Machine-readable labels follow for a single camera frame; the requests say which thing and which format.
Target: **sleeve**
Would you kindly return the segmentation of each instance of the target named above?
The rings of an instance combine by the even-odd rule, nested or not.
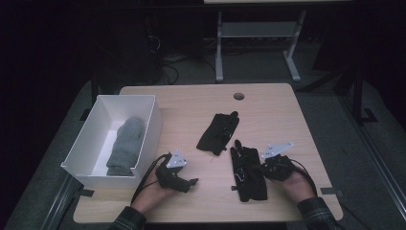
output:
[[[305,199],[298,204],[298,209],[309,230],[344,229],[328,209],[325,201],[320,197]]]
[[[147,219],[143,214],[131,207],[125,207],[114,220],[109,230],[141,230]]]

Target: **human hand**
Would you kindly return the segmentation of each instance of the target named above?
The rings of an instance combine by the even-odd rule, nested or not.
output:
[[[298,172],[293,172],[287,179],[284,181],[271,180],[275,184],[281,186],[284,191],[287,193],[289,198],[298,204],[299,202],[315,197],[313,190],[311,189],[310,184],[305,179],[303,175]]]
[[[172,189],[164,189],[158,183],[158,178],[155,175],[156,168],[152,170],[148,176],[144,189],[137,195],[131,203],[131,207],[138,212],[145,214],[147,211],[156,207],[161,201],[167,197],[173,196],[178,192]]]

